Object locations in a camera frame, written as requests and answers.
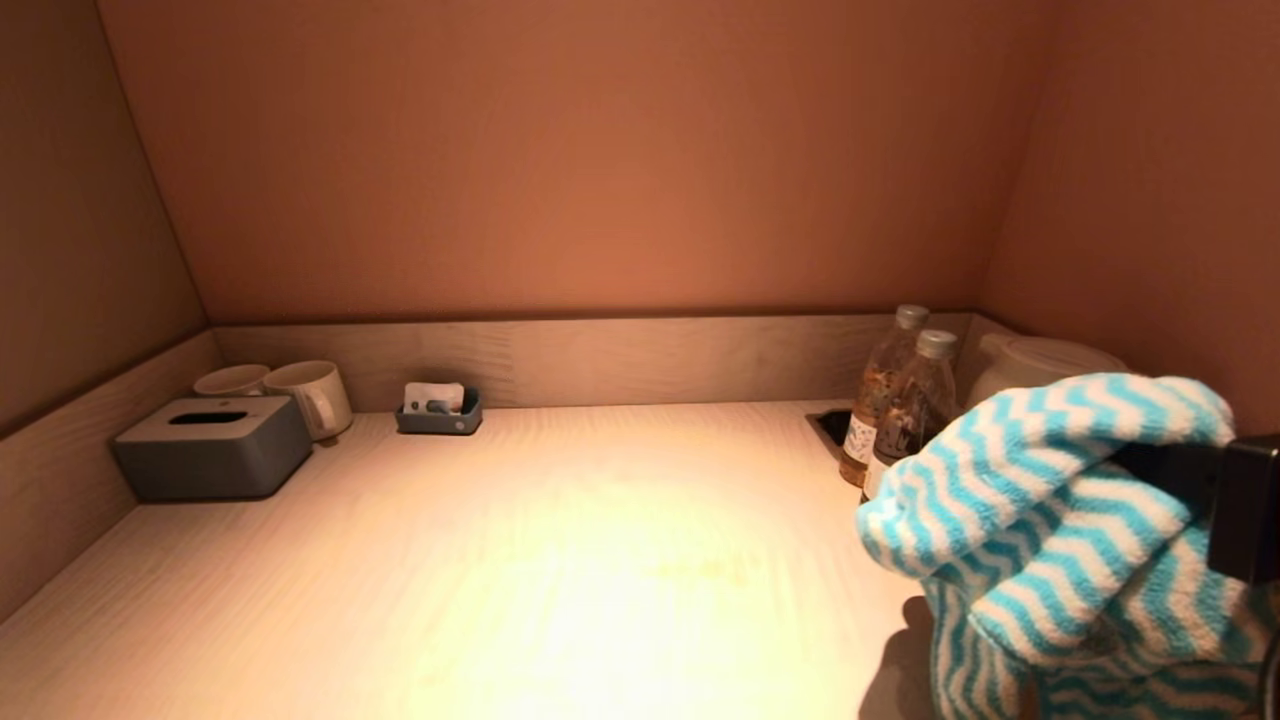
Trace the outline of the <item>blue white striped towel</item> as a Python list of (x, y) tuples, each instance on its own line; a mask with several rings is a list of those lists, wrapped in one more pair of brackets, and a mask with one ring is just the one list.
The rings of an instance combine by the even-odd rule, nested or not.
[(1210, 520), (1114, 461), (1225, 448), (1230, 405), (1183, 377), (1006, 389), (892, 465), (863, 548), (920, 583), (940, 720), (1258, 720), (1280, 589), (1208, 565)]

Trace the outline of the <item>white electric kettle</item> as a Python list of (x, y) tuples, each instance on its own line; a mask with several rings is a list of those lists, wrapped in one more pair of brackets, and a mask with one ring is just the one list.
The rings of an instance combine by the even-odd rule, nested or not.
[(1105, 351), (1065, 340), (987, 334), (978, 343), (978, 372), (963, 409), (1011, 388), (1048, 386), (1096, 373), (1126, 372), (1126, 364)]

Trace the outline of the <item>dark drink plastic bottle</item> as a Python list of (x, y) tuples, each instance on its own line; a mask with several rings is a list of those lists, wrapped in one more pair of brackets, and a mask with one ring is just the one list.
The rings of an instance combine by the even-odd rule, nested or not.
[(919, 454), (957, 414), (954, 355), (957, 337), (947, 331), (923, 331), (915, 354), (893, 383), (872, 445), (861, 501), (881, 492), (883, 474), (896, 462)]

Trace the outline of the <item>amber tea plastic bottle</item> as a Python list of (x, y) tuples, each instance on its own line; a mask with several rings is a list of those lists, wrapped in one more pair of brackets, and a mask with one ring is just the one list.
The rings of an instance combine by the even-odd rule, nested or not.
[(872, 446), (890, 401), (895, 382), (915, 352), (916, 337), (924, 329), (931, 310), (904, 304), (896, 309), (893, 324), (876, 343), (863, 369), (840, 460), (840, 475), (854, 487), (865, 484)]

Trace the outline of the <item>black recessed table socket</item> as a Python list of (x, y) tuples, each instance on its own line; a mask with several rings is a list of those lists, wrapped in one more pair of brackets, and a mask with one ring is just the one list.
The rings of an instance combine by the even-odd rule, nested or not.
[(832, 409), (824, 413), (808, 414), (805, 415), (805, 420), (823, 446), (832, 454), (838, 454), (844, 447), (851, 415), (849, 409)]

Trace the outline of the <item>small grey tray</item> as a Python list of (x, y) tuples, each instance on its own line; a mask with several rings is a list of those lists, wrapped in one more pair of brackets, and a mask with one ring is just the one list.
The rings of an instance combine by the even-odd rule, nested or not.
[(403, 436), (474, 436), (483, 424), (483, 395), (476, 387), (463, 388), (461, 414), (413, 414), (401, 405), (396, 413), (397, 430)]

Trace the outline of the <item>white sachet packets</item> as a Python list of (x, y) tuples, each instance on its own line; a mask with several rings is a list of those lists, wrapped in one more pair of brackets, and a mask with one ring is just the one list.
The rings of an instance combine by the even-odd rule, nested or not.
[(466, 388), (461, 383), (410, 382), (404, 386), (403, 414), (460, 415), (465, 410)]

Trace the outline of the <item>white ceramic mug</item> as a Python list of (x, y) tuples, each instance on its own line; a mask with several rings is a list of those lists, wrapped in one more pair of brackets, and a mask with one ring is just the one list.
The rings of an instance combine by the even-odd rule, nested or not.
[(225, 366), (198, 378), (193, 392), (200, 397), (255, 397), (264, 396), (265, 378), (271, 368), (261, 364)]
[(325, 360), (292, 363), (262, 379), (269, 395), (292, 397), (316, 442), (334, 439), (349, 429), (355, 414), (338, 365)]

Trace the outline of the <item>grey tissue box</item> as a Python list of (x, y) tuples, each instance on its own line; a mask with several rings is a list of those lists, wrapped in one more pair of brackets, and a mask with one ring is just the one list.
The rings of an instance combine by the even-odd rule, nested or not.
[(174, 400), (115, 437), (111, 452), (147, 503), (274, 496), (314, 450), (293, 398)]

